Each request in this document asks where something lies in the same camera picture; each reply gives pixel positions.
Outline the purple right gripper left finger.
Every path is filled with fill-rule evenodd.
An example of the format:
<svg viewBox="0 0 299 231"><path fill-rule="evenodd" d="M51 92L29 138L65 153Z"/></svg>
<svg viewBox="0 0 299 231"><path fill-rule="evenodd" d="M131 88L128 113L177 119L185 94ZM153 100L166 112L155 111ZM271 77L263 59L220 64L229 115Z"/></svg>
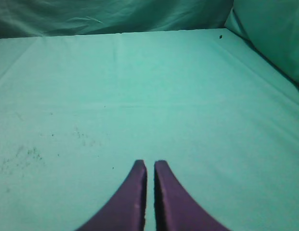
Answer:
<svg viewBox="0 0 299 231"><path fill-rule="evenodd" d="M113 196L79 231L143 231L147 196L147 169L136 160Z"/></svg>

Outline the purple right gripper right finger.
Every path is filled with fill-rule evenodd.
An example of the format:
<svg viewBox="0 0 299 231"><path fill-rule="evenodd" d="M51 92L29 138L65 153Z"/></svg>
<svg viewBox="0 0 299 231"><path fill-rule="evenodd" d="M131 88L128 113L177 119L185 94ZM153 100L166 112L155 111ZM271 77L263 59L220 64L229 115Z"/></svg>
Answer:
<svg viewBox="0 0 299 231"><path fill-rule="evenodd" d="M155 219L157 231L227 231L180 184L167 161L154 165Z"/></svg>

